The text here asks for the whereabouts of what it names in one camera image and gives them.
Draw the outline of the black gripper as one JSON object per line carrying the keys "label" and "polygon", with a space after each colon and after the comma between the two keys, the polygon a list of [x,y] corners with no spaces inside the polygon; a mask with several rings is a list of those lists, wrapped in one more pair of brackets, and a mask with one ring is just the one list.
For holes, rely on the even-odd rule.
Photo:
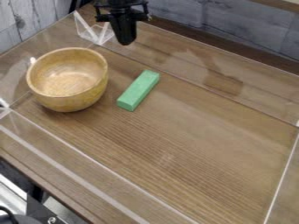
{"label": "black gripper", "polygon": [[128,46],[136,40],[136,21],[149,21],[147,0],[96,0],[96,21],[111,23],[116,40]]}

